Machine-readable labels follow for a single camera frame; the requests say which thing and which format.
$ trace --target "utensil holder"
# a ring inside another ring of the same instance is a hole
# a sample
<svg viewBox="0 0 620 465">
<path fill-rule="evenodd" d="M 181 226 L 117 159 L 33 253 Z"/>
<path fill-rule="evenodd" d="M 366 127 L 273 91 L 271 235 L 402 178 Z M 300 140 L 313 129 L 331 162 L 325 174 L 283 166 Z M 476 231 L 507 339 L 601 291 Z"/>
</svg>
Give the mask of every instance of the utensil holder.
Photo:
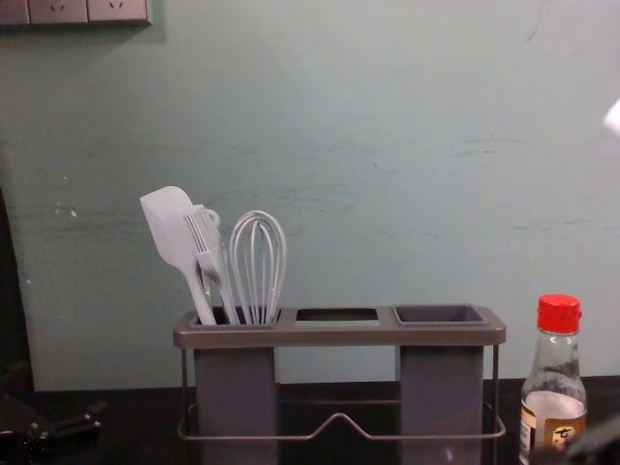
<svg viewBox="0 0 620 465">
<path fill-rule="evenodd" d="M 375 325 L 342 325 L 373 320 Z M 321 322 L 300 325 L 297 322 Z M 326 322 L 338 325 L 326 325 Z M 190 313 L 174 330 L 182 350 L 184 440 L 201 444 L 201 465 L 278 465 L 278 443 L 312 441 L 336 421 L 346 421 L 371 442 L 399 442 L 401 465 L 480 465 L 481 441 L 506 428 L 497 415 L 499 345 L 506 327 L 490 310 L 473 305 L 397 305 L 361 308 L 281 309 L 271 326 L 196 325 Z M 314 431 L 283 435 L 274 348 L 377 346 L 399 348 L 400 434 L 370 434 L 344 413 Z M 483 347 L 493 347 L 493 431 L 482 433 Z M 193 350 L 200 436 L 185 429 L 188 412 L 186 353 Z"/>
</svg>

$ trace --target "painted wall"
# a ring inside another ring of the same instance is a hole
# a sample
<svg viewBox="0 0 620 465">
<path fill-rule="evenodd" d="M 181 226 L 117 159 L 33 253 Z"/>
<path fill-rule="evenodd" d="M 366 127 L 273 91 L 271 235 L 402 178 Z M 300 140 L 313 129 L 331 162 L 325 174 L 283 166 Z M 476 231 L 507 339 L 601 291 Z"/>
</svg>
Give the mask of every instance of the painted wall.
<svg viewBox="0 0 620 465">
<path fill-rule="evenodd" d="M 175 0 L 146 30 L 0 35 L 0 179 L 38 389 L 174 386 L 191 308 L 139 196 L 290 236 L 288 305 L 472 301 L 529 370 L 537 296 L 583 299 L 620 374 L 617 0 Z M 390 348 L 281 354 L 285 381 L 390 379 Z"/>
</svg>

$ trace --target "square opening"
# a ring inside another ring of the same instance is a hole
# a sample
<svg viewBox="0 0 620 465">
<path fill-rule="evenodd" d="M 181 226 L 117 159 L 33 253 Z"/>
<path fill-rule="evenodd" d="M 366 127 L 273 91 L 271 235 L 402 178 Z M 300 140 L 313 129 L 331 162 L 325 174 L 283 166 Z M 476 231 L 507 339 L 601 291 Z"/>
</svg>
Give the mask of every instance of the square opening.
<svg viewBox="0 0 620 465">
<path fill-rule="evenodd" d="M 485 325 L 472 305 L 398 305 L 401 325 Z"/>
<path fill-rule="evenodd" d="M 295 326 L 378 326 L 374 308 L 302 308 Z"/>
</svg>

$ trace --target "glass bottle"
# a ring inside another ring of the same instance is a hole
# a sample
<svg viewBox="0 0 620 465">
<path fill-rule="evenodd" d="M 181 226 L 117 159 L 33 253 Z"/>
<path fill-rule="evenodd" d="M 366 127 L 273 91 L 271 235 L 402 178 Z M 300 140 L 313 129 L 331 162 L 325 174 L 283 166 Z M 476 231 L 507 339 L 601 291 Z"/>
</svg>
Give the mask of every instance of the glass bottle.
<svg viewBox="0 0 620 465">
<path fill-rule="evenodd" d="M 521 391 L 521 464 L 532 449 L 562 450 L 585 428 L 586 394 L 579 378 L 580 303 L 570 295 L 539 299 L 534 366 Z"/>
</svg>

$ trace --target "bottle label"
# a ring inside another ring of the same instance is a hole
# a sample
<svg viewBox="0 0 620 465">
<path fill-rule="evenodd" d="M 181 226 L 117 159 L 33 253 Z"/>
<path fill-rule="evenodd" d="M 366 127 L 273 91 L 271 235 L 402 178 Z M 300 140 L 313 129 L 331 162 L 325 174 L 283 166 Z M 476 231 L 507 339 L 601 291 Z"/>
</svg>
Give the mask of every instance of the bottle label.
<svg viewBox="0 0 620 465">
<path fill-rule="evenodd" d="M 536 442 L 536 416 L 521 403 L 521 444 L 519 448 L 519 460 L 522 465 L 529 465 L 530 451 L 534 449 Z"/>
<path fill-rule="evenodd" d="M 542 446 L 564 450 L 577 434 L 585 430 L 584 413 L 578 418 L 548 418 L 544 425 L 539 425 L 541 431 L 537 433 L 536 415 L 525 403 L 521 403 L 521 441 L 519 460 L 522 465 L 529 465 L 530 452 L 534 449 L 536 435 L 542 434 Z"/>
</svg>

